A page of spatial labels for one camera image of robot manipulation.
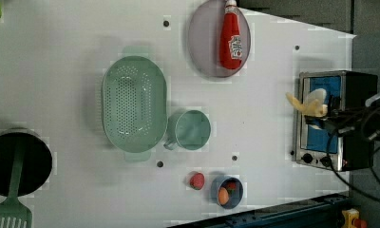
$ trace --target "small red object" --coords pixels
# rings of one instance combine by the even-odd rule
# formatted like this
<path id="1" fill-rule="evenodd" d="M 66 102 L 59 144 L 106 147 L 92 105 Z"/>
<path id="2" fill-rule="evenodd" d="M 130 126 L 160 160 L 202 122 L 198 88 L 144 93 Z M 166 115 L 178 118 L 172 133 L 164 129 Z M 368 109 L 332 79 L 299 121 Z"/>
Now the small red object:
<path id="1" fill-rule="evenodd" d="M 204 186 L 204 182 L 204 175 L 197 173 L 190 179 L 190 186 L 196 190 L 200 190 Z"/>
<path id="2" fill-rule="evenodd" d="M 237 69 L 241 65 L 242 45 L 237 12 L 237 2 L 227 0 L 219 44 L 219 61 L 227 69 Z"/>
<path id="3" fill-rule="evenodd" d="M 368 228 L 366 221 L 359 218 L 354 219 L 352 223 L 356 228 Z"/>
<path id="4" fill-rule="evenodd" d="M 229 195 L 232 195 L 235 190 L 237 189 L 237 184 L 235 182 L 228 182 L 226 183 L 226 190 L 228 191 Z"/>
<path id="5" fill-rule="evenodd" d="M 237 184 L 235 182 L 228 182 L 226 184 L 226 189 L 229 191 L 235 191 L 237 189 Z"/>

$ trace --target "screw hole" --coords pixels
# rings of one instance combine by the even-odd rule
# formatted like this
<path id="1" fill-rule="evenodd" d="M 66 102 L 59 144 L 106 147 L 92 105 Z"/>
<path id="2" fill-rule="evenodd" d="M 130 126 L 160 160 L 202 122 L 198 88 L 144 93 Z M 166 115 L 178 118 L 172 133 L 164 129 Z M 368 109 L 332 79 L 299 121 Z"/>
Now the screw hole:
<path id="1" fill-rule="evenodd" d="M 162 167 L 163 167 L 163 162 L 162 162 L 162 161 L 158 161 L 157 166 L 158 166 L 159 168 L 162 168 Z"/>

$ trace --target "egg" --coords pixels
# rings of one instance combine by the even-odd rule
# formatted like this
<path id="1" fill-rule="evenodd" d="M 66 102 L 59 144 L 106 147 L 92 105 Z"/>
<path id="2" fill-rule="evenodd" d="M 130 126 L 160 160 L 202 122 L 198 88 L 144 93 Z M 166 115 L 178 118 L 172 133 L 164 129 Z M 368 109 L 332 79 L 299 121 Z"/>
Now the egg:
<path id="1" fill-rule="evenodd" d="M 218 201 L 220 205 L 223 205 L 229 201 L 228 191 L 223 187 L 221 187 L 218 191 Z"/>

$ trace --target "green spatula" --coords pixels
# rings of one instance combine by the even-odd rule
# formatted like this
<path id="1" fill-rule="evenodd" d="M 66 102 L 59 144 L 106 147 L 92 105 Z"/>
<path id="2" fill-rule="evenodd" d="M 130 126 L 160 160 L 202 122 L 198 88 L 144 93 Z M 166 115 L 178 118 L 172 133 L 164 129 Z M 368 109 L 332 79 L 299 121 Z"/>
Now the green spatula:
<path id="1" fill-rule="evenodd" d="M 21 139 L 17 140 L 15 155 L 12 165 L 11 181 L 9 183 L 9 195 L 0 203 L 0 228 L 30 228 L 32 213 L 18 200 L 19 182 L 25 155 L 24 144 Z"/>

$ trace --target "spatula handle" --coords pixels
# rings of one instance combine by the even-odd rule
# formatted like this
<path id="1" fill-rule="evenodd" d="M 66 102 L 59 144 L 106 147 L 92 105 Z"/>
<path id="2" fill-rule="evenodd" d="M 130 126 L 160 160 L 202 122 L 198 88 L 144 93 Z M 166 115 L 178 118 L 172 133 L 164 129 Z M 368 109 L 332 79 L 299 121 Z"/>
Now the spatula handle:
<path id="1" fill-rule="evenodd" d="M 21 137 L 18 137 L 15 144 L 11 180 L 9 182 L 10 198 L 18 197 L 19 183 L 21 180 L 22 166 L 25 156 L 25 145 L 23 144 L 22 140 L 23 139 Z"/>

